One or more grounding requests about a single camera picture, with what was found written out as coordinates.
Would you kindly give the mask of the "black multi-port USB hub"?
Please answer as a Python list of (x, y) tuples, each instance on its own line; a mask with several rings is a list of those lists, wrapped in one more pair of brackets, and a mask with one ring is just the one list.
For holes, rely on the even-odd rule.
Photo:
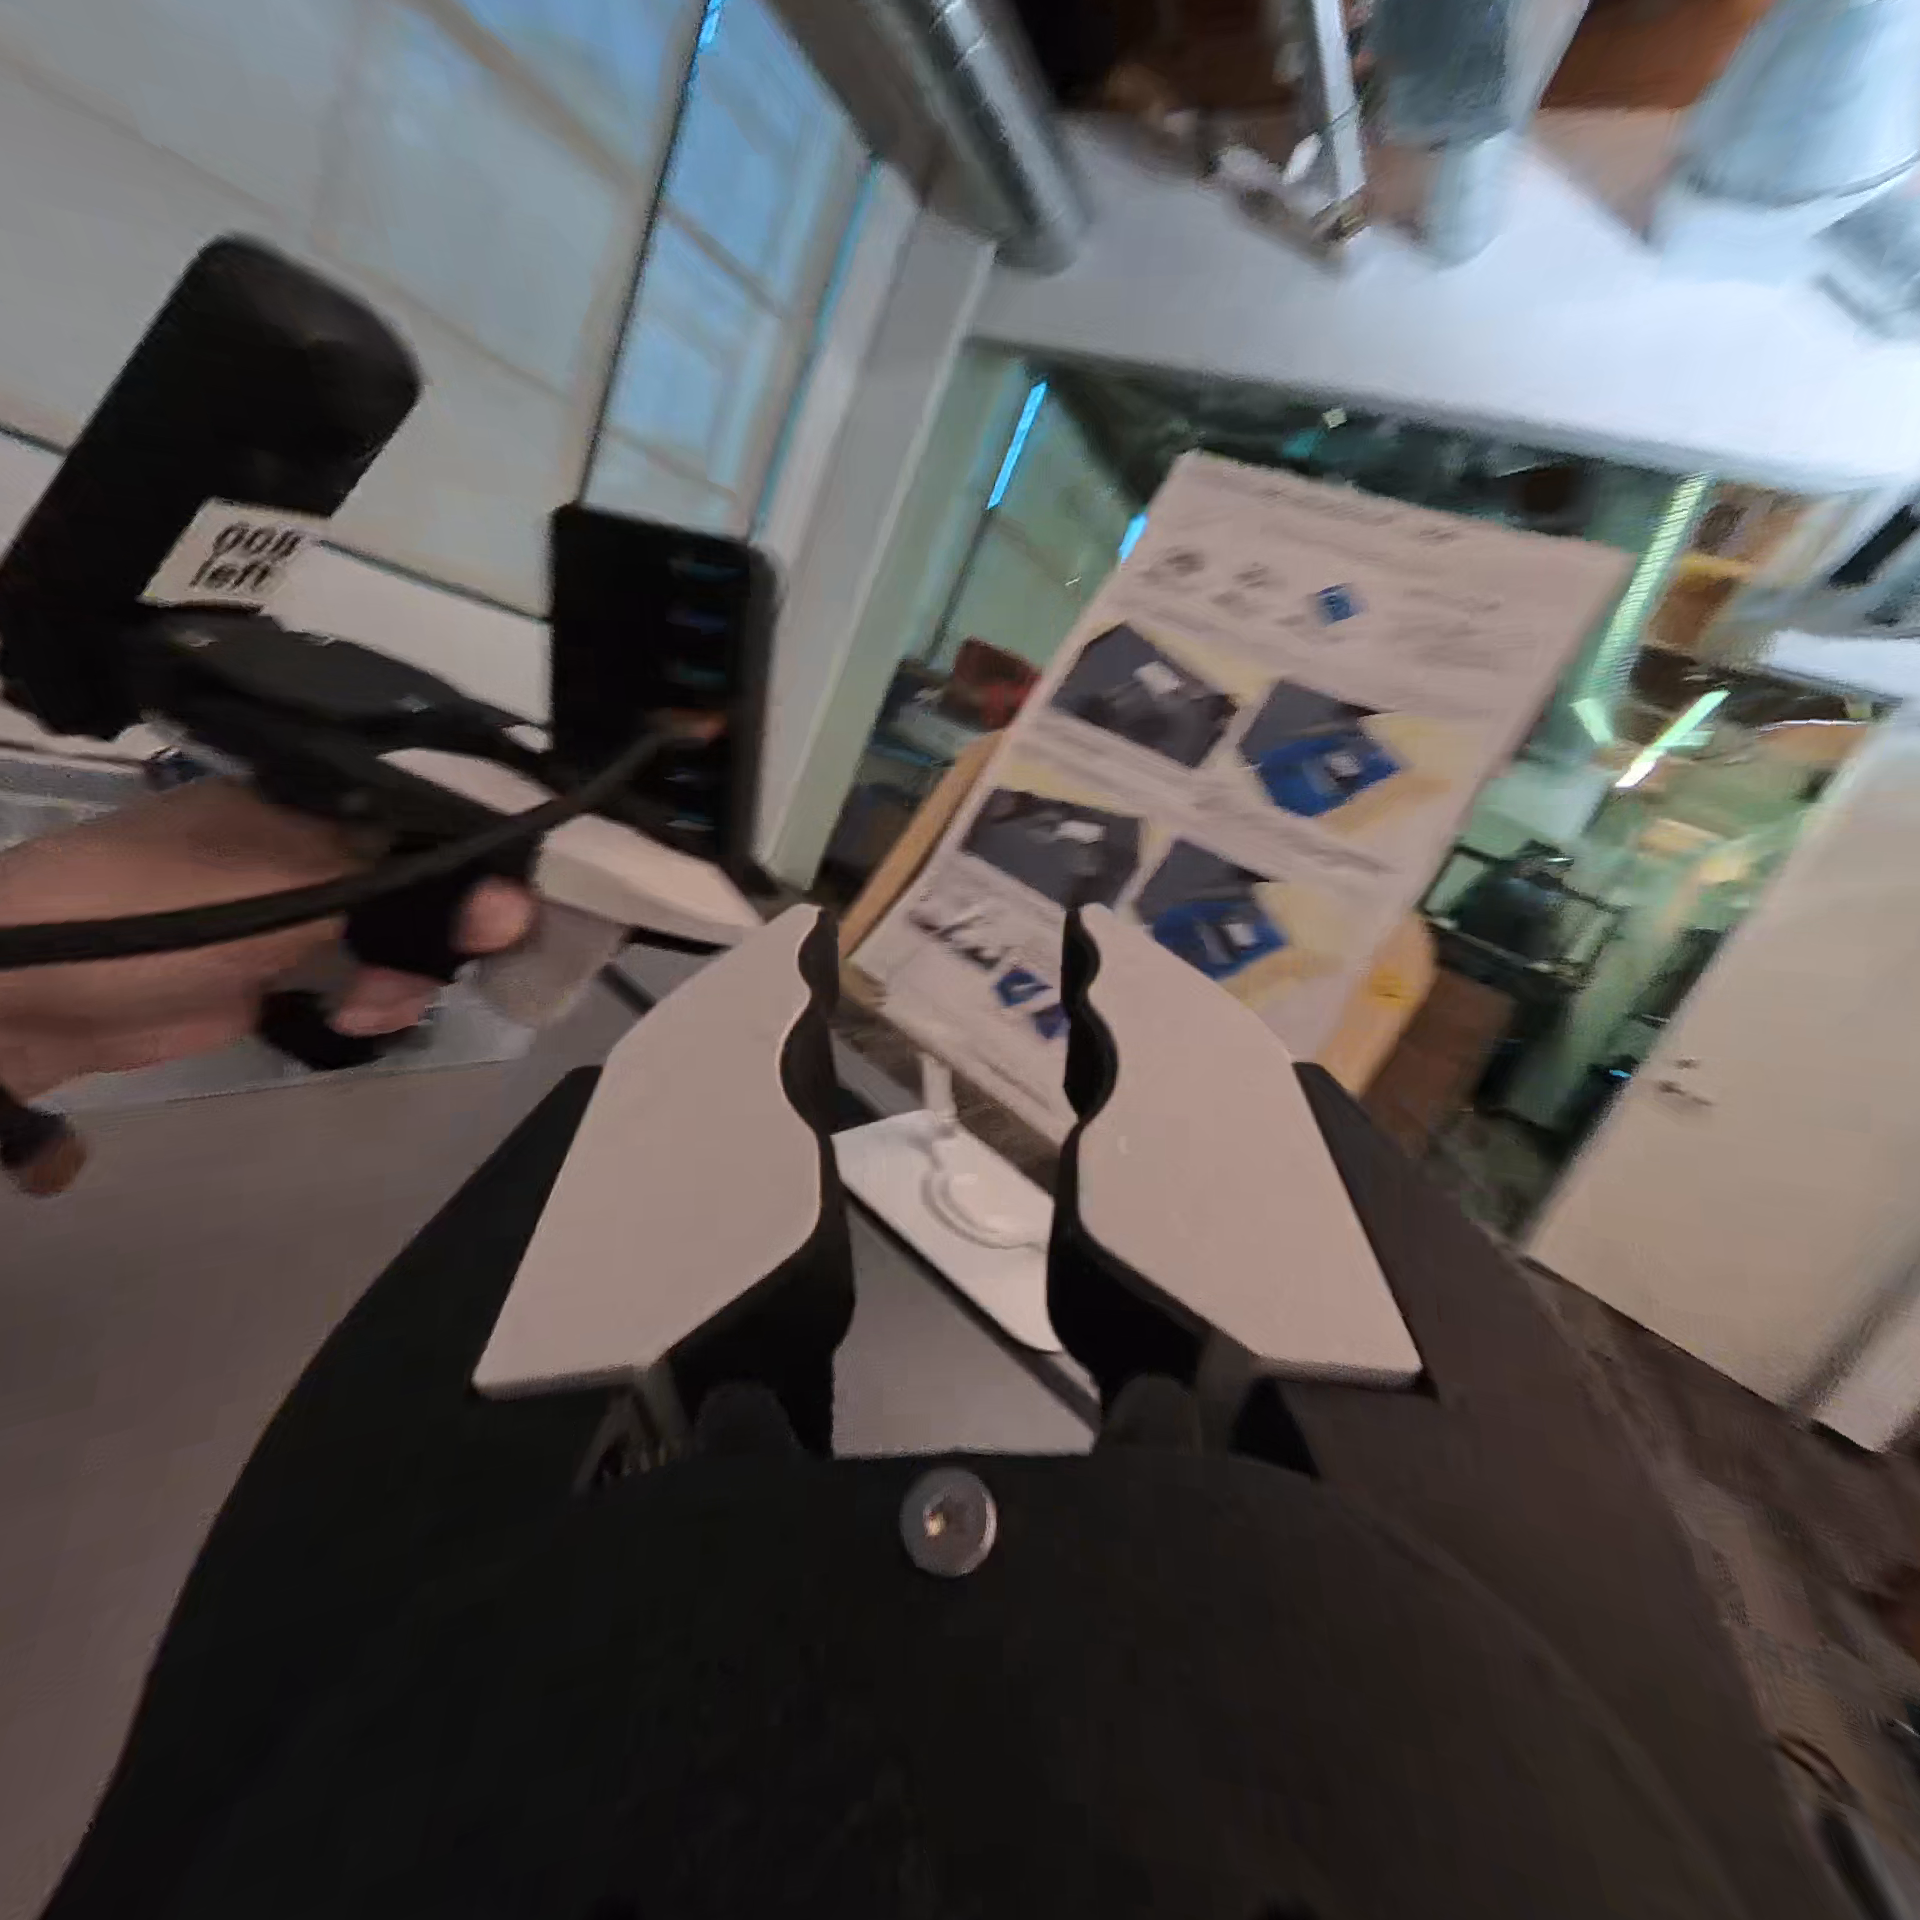
[(571, 500), (547, 523), (549, 734), (590, 773), (674, 732), (624, 810), (666, 845), (756, 887), (753, 834), (780, 586), (756, 543)]

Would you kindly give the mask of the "white door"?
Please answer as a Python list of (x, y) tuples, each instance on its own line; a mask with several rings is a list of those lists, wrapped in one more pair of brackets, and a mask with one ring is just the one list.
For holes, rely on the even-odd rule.
[(1918, 724), (1873, 728), (1526, 1235), (1804, 1424), (1915, 1416)]

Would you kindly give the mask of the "printed instruction sheet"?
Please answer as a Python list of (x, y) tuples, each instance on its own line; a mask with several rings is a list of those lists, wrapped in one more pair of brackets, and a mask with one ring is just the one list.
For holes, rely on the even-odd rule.
[(1324, 1062), (1630, 557), (1186, 453), (853, 965), (1065, 1127), (1062, 940), (1108, 907)]

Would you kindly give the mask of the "person's left hand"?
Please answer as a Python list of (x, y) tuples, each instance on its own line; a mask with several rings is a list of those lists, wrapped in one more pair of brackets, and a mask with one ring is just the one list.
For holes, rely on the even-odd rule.
[[(373, 855), (337, 822), (203, 780), (2, 853), (2, 924), (107, 920), (272, 896), (350, 877)], [(260, 1000), (328, 976), (337, 920), (243, 943), (2, 979), (2, 1086), (34, 1103), (102, 1071), (240, 1043)]]

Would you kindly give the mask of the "instruction sheet on stand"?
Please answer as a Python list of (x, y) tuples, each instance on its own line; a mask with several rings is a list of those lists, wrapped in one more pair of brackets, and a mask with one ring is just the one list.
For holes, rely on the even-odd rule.
[[(980, 786), (1001, 734), (971, 740), (931, 788), (897, 843), (838, 918), (843, 966), (922, 876), (946, 830)], [(1435, 946), (1426, 920), (1411, 914), (1378, 946), (1368, 979), (1348, 997), (1332, 1038), (1314, 1060), (1354, 1098), (1368, 1098), (1386, 1062), (1421, 1013), (1435, 979)]]

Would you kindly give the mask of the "corrugated silver duct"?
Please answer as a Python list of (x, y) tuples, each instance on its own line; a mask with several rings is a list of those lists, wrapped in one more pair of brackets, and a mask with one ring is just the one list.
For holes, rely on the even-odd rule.
[(868, 148), (1035, 276), (1073, 266), (1088, 192), (1010, 5), (776, 2)]

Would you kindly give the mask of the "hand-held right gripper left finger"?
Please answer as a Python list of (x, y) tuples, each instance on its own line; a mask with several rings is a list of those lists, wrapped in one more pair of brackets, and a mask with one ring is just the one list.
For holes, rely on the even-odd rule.
[(493, 1403), (635, 1390), (662, 1434), (716, 1388), (829, 1453), (858, 1308), (832, 1148), (832, 918), (793, 904), (617, 1043), (474, 1373)]

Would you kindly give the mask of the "large smooth silver duct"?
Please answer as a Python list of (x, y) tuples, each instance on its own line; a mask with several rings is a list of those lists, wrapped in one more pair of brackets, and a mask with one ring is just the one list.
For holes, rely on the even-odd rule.
[(1448, 268), (1494, 243), (1541, 110), (1674, 112), (1643, 234), (1714, 279), (1806, 268), (1915, 179), (1915, 5), (1372, 5), (1362, 45)]

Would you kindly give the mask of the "large window with blinds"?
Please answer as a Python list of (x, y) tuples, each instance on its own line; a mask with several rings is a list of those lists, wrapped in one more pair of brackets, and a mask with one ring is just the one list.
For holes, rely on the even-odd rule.
[(338, 543), (533, 612), (574, 496), (747, 535), (874, 155), (772, 5), (5, 2), (5, 430), (250, 235), (424, 373)]

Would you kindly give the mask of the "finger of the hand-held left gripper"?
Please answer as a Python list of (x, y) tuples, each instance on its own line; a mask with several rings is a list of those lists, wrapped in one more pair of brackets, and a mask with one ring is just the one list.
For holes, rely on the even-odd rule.
[(533, 892), (648, 940), (737, 946), (762, 925), (762, 912), (720, 866), (608, 819), (571, 819), (549, 832), (533, 861)]

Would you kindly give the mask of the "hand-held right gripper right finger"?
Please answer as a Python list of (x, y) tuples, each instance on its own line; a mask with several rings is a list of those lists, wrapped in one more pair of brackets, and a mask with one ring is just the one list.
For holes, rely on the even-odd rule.
[(1139, 924), (1062, 930), (1046, 1314), (1098, 1437), (1291, 1445), (1291, 1394), (1425, 1403), (1425, 1358), (1286, 1045)]

